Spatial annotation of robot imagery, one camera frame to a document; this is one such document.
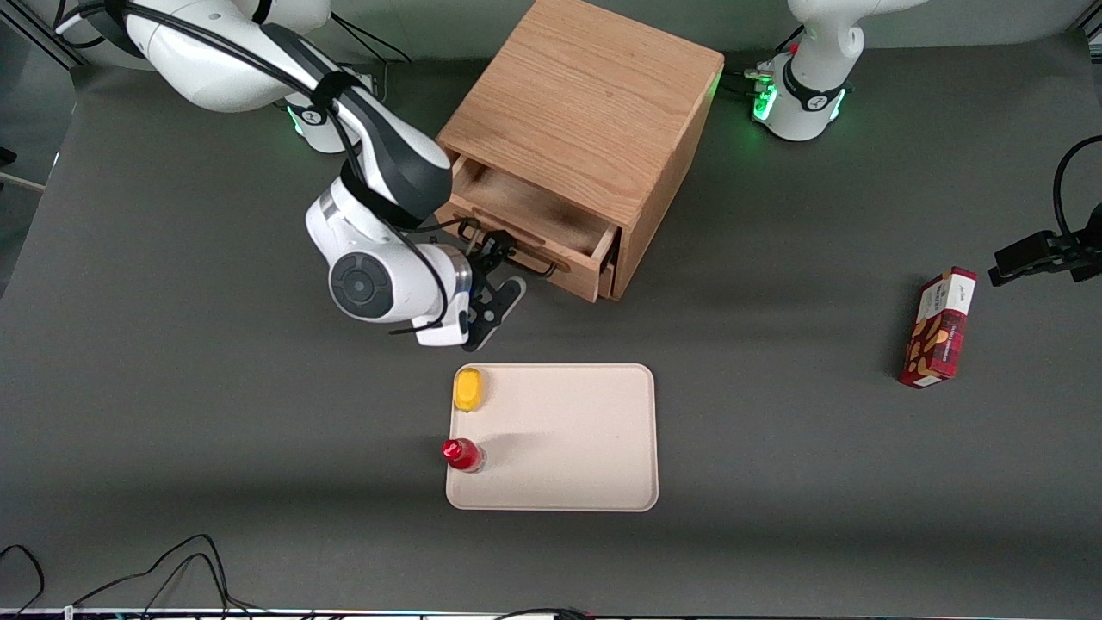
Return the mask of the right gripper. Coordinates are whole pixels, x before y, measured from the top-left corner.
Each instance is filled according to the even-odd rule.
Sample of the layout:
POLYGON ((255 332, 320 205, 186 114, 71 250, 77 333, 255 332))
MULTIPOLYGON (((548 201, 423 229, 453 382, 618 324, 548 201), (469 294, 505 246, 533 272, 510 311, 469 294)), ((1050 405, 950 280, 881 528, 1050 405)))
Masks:
POLYGON ((469 255, 469 262, 453 246, 419 246, 441 278, 449 309, 436 328, 417 333, 418 344, 428 348, 463 345, 465 352, 476 352, 489 342, 526 295, 527 285, 523 278, 508 278, 498 287, 485 283, 471 301, 474 271, 491 274, 511 259, 516 246, 514 236, 504 229, 480 236, 480 247, 469 255))

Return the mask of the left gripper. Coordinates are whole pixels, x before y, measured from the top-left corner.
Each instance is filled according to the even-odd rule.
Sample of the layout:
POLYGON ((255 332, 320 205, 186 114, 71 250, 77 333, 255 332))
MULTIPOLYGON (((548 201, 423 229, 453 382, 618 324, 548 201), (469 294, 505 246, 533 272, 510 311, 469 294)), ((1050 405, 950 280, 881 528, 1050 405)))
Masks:
MULTIPOLYGON (((1087 219, 1085 227, 1072 232, 1074 242, 1070 244, 1079 258, 1070 274, 1077 283, 1101 275, 1101 211, 1102 204, 1099 203, 1087 219)), ((1063 272, 1069 270, 1065 263, 1069 255, 1062 235, 1034 232, 995 252, 996 265, 988 268, 988 281, 997 289, 1020 278, 1063 272)))

